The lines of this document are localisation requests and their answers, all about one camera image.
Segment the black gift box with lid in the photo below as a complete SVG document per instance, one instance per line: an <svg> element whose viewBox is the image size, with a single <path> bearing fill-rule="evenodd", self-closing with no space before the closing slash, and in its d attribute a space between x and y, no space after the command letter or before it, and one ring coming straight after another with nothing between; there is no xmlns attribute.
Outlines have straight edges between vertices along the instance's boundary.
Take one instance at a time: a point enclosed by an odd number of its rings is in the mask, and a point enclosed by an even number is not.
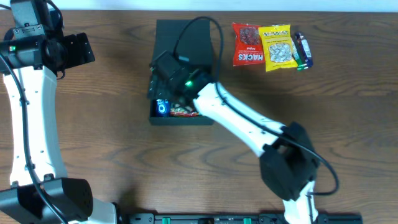
<svg viewBox="0 0 398 224"><path fill-rule="evenodd" d="M173 51L174 45L187 20L158 19L155 29L155 44L152 58L155 59L164 51ZM194 71L199 68L207 73L212 70L213 47L210 37L210 22L199 20L194 22L185 32L178 44L177 53L190 59L187 65ZM213 120L205 116L185 117L156 117L155 101L150 100L149 122L153 126L206 126L212 125Z"/></svg>

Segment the blue Oreo cookie pack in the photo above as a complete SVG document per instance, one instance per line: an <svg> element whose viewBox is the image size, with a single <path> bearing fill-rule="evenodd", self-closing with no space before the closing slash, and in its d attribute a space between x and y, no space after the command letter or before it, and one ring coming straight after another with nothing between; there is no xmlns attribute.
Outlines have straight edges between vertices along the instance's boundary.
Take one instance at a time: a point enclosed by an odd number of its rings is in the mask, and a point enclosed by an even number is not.
<svg viewBox="0 0 398 224"><path fill-rule="evenodd" d="M169 117L170 116L169 100L158 99L155 101L155 115L156 115L156 117Z"/></svg>

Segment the green Haribo gummy bag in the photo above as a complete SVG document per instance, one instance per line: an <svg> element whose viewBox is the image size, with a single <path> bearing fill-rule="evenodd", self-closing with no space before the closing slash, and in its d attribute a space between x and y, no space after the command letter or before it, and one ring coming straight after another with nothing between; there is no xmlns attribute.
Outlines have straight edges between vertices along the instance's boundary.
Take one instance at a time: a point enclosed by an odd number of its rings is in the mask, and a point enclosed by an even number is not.
<svg viewBox="0 0 398 224"><path fill-rule="evenodd" d="M176 117L191 118L199 116L200 113L190 106L183 106L178 103L171 103L170 115Z"/></svg>

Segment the red Hacks candy bag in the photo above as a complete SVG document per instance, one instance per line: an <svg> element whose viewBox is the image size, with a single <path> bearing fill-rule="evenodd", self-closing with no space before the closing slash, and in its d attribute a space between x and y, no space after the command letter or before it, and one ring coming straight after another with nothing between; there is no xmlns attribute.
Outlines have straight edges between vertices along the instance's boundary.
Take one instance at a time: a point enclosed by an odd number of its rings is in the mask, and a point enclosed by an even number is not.
<svg viewBox="0 0 398 224"><path fill-rule="evenodd" d="M265 63L259 25L232 23L236 34L233 66Z"/></svg>

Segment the yellow Hacks candy bag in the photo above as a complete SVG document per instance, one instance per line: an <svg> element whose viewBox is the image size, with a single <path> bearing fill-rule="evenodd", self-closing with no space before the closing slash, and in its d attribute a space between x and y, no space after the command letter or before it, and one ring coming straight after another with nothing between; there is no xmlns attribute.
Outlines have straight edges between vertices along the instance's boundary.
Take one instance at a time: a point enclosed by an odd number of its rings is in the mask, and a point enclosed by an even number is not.
<svg viewBox="0 0 398 224"><path fill-rule="evenodd" d="M263 46L266 72L298 67L294 59L290 24L260 27L258 32Z"/></svg>

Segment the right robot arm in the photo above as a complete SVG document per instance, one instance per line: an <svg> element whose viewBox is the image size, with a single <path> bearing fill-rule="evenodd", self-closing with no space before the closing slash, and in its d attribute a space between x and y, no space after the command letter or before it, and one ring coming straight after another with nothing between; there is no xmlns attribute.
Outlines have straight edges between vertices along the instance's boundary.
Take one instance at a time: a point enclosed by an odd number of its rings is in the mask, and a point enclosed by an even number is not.
<svg viewBox="0 0 398 224"><path fill-rule="evenodd" d="M192 70L165 51L150 63L159 87L150 95L161 98L162 91L216 121L240 138L259 159L265 185L282 199L287 223L315 223L318 211L314 187L319 160L306 131L297 123L286 126L245 105L209 73Z"/></svg>

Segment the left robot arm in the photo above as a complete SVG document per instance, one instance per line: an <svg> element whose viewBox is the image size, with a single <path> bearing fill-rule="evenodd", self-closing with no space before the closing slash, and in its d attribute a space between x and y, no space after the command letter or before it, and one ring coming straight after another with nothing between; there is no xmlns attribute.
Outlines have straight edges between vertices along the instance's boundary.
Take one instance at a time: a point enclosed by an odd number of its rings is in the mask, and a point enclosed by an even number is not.
<svg viewBox="0 0 398 224"><path fill-rule="evenodd" d="M14 154L1 211L19 223L117 223L115 204L95 199L89 183L68 176L55 115L57 82L93 62L87 35L64 35L52 1L11 1L15 26L1 42L1 73L12 114Z"/></svg>

